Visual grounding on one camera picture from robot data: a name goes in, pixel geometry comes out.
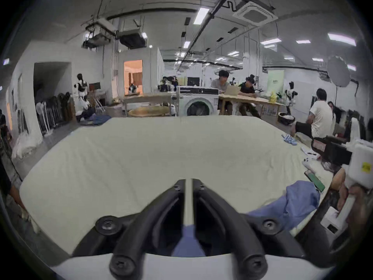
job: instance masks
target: washing machine door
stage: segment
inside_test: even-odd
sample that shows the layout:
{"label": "washing machine door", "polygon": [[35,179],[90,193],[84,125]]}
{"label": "washing machine door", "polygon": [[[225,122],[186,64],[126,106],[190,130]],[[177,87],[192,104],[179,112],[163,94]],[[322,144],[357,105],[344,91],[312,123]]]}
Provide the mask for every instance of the washing machine door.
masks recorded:
{"label": "washing machine door", "polygon": [[196,98],[185,105],[187,116],[206,116],[213,113],[213,107],[207,99]]}

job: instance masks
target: yellow sticker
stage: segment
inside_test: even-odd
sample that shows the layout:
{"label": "yellow sticker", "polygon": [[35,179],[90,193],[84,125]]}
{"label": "yellow sticker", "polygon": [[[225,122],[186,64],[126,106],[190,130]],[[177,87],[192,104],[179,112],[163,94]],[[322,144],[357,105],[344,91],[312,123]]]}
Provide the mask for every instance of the yellow sticker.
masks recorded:
{"label": "yellow sticker", "polygon": [[363,166],[361,167],[361,171],[366,172],[366,173],[370,173],[371,170],[372,170],[372,164],[364,162]]}

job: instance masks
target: curtain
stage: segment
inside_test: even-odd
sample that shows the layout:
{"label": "curtain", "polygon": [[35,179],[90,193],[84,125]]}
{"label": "curtain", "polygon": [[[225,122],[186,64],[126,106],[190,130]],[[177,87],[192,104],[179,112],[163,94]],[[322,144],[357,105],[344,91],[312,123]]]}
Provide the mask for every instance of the curtain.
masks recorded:
{"label": "curtain", "polygon": [[132,74],[133,84],[135,86],[142,85],[142,72],[135,72]]}

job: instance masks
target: white bedsheet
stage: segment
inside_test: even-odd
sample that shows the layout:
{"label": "white bedsheet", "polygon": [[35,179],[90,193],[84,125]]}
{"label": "white bedsheet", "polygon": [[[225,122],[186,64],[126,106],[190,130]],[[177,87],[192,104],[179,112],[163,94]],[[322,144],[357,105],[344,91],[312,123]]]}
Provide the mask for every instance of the white bedsheet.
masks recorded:
{"label": "white bedsheet", "polygon": [[[72,254],[98,218],[139,212],[179,179],[200,179],[238,212],[277,199],[307,180],[303,145],[281,134],[255,117],[112,118],[54,146],[20,194],[41,230]],[[313,167],[328,188],[332,174]]]}

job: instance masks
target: green phone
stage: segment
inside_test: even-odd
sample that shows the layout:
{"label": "green phone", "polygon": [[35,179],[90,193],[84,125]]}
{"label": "green phone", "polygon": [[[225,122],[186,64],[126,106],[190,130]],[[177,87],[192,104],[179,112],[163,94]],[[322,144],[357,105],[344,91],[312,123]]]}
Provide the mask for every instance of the green phone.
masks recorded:
{"label": "green phone", "polygon": [[308,177],[308,179],[310,181],[313,182],[313,184],[316,186],[316,188],[318,188],[320,190],[320,192],[323,192],[324,189],[325,189],[325,186],[323,185],[323,183],[317,178],[317,176],[312,173],[312,171],[310,169],[308,169],[305,173],[305,176]]}

